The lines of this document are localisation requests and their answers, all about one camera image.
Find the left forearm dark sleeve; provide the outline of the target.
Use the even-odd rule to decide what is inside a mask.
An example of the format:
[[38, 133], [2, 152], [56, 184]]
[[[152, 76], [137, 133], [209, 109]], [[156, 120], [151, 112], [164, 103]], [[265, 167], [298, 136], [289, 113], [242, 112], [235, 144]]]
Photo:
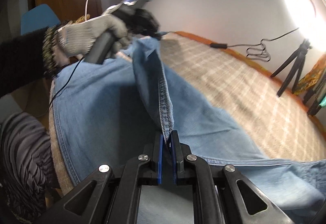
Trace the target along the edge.
[[57, 45], [60, 27], [47, 26], [1, 43], [1, 97], [37, 79], [53, 78], [70, 63]]

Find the left hand grey glove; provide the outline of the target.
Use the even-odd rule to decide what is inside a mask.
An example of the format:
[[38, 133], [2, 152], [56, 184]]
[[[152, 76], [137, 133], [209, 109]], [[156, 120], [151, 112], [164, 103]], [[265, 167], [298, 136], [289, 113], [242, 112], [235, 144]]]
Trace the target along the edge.
[[86, 55], [93, 44], [107, 29], [117, 38], [106, 58], [114, 58], [121, 49], [126, 49], [132, 34], [119, 18], [105, 14], [82, 23], [67, 24], [57, 31], [57, 44], [67, 57]]

